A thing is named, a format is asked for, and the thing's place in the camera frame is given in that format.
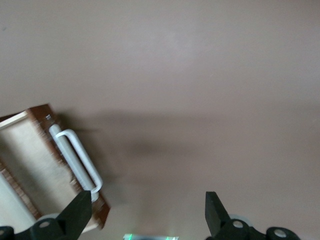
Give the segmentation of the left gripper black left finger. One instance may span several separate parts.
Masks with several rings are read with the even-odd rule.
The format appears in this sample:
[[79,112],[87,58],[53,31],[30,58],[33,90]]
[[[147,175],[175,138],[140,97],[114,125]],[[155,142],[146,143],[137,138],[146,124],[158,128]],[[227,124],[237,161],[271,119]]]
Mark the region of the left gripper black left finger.
[[84,190],[55,218],[37,221],[30,228],[15,233],[11,226],[0,227],[2,240],[77,240],[92,217],[92,197]]

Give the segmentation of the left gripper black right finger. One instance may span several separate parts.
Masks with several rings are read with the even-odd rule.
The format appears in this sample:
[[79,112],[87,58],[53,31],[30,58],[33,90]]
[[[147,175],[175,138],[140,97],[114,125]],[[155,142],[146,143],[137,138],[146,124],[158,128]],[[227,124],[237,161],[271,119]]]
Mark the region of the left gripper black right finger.
[[261,233],[244,220],[231,218],[217,193],[205,193],[205,220],[208,240],[298,240],[299,236],[283,227],[269,227]]

